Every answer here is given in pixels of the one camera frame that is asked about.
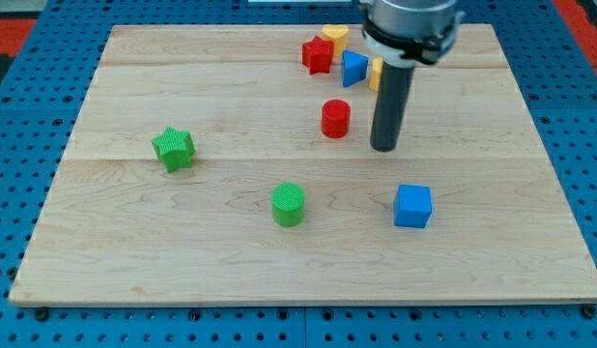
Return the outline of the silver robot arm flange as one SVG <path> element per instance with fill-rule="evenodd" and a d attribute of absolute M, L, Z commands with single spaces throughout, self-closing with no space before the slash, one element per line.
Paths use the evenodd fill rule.
<path fill-rule="evenodd" d="M 395 68 L 434 65 L 456 43 L 457 0 L 360 0 L 366 46 Z"/>

